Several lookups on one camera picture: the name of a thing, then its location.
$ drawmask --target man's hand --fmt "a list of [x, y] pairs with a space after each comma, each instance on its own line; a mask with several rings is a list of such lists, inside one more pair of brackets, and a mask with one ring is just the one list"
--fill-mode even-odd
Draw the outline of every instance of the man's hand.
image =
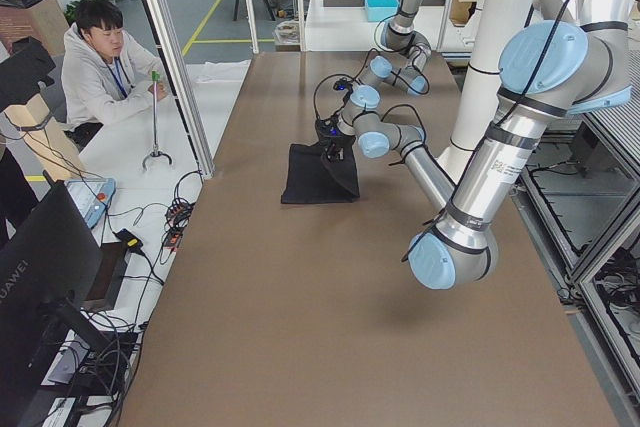
[[[151, 94], [153, 94], [153, 84], [151, 84], [149, 86], [148, 90], [149, 90], [149, 92], [151, 92]], [[169, 94], [167, 94], [167, 91], [164, 89], [164, 84], [162, 82], [158, 82], [156, 94], [158, 96], [158, 102], [160, 102], [167, 95], [169, 95]]]

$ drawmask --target black monitor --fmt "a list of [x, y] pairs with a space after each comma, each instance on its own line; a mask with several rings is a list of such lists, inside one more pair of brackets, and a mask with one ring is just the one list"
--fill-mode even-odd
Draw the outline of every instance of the black monitor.
[[2, 425], [20, 422], [69, 329], [97, 349], [108, 344], [79, 311], [101, 259], [62, 182], [0, 250]]

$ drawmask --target small tripod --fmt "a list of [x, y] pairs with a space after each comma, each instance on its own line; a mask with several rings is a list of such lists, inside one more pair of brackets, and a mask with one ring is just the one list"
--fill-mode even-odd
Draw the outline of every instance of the small tripod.
[[155, 70], [151, 72], [151, 80], [153, 81], [153, 150], [142, 160], [142, 168], [147, 170], [147, 160], [156, 157], [166, 157], [169, 165], [173, 163], [169, 154], [165, 154], [158, 148], [158, 81], [160, 74]]

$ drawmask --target yellow floor line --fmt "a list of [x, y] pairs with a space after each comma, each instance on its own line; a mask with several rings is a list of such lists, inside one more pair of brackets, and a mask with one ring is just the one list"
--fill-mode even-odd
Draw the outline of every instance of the yellow floor line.
[[213, 3], [211, 8], [209, 9], [209, 12], [207, 12], [207, 15], [204, 16], [204, 19], [202, 19], [202, 21], [196, 28], [195, 32], [193, 33], [193, 35], [191, 36], [187, 44], [182, 48], [183, 57], [187, 55], [187, 53], [189, 52], [189, 49], [191, 49], [191, 46], [194, 44], [194, 42], [198, 38], [198, 35], [200, 35], [200, 32], [202, 32], [202, 29], [204, 29], [204, 26], [207, 24], [207, 22], [209, 21], [213, 13], [216, 11], [216, 9], [218, 8], [218, 5], [220, 5], [220, 2], [222, 2], [222, 0], [216, 0]]
[[[248, 44], [251, 39], [207, 39], [194, 40], [193, 44]], [[274, 42], [273, 39], [258, 39], [258, 42]]]

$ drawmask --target brown table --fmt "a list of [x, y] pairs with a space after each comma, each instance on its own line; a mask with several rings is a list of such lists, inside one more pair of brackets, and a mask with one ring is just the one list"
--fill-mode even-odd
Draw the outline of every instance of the brown table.
[[[614, 426], [510, 201], [495, 274], [430, 291], [400, 262], [434, 215], [407, 169], [358, 155], [354, 204], [283, 206], [311, 96], [362, 53], [253, 61], [146, 335], [121, 426]], [[412, 98], [433, 152], [458, 90], [436, 56]], [[333, 111], [331, 82], [319, 108]], [[381, 89], [383, 106], [406, 102]]]

